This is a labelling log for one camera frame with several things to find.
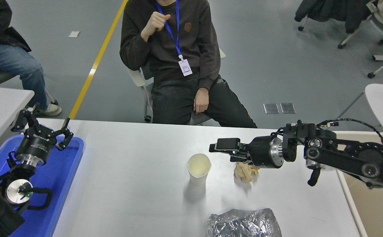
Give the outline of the person's right hand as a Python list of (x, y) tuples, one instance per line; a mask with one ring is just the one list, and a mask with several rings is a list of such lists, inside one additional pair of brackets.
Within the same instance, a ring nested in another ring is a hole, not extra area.
[(164, 15), (159, 12), (152, 12), (147, 24), (140, 33), (141, 38), (145, 42), (148, 42), (149, 37), (152, 36), (156, 31), (161, 31), (164, 28), (166, 21), (170, 18), (170, 14)]

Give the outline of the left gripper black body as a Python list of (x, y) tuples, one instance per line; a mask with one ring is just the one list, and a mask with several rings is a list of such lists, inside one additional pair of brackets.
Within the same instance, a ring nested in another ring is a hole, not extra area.
[(25, 135), (17, 148), (14, 157), (22, 161), (27, 156), (38, 158), (41, 162), (46, 162), (50, 156), (51, 150), (56, 145), (55, 137), (28, 133)]

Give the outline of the person's left hand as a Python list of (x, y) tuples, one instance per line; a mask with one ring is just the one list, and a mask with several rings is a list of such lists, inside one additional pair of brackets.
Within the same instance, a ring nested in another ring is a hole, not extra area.
[(195, 114), (203, 113), (208, 109), (208, 104), (209, 104), (208, 92), (209, 90), (207, 88), (199, 88), (197, 90), (197, 93), (193, 102), (193, 109)]

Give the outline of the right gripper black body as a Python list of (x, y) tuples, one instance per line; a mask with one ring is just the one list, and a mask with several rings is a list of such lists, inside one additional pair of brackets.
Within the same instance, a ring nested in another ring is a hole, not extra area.
[(271, 141), (274, 136), (260, 136), (246, 144), (246, 150), (249, 154), (249, 165), (258, 168), (274, 168), (274, 161), (271, 158)]

